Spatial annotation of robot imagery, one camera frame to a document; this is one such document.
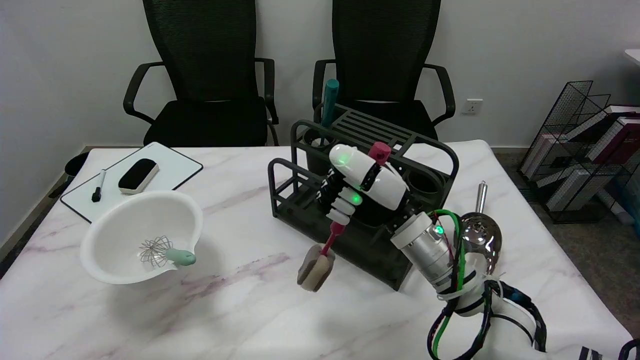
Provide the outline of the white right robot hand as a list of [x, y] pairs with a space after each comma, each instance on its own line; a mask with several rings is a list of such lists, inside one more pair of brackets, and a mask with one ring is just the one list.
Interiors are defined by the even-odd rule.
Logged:
[[387, 162], [390, 154], [390, 146], [380, 141], [368, 153], [356, 146], [333, 146], [329, 151], [329, 172], [317, 192], [317, 202], [326, 217], [345, 227], [365, 198], [387, 210], [397, 210], [409, 185]]

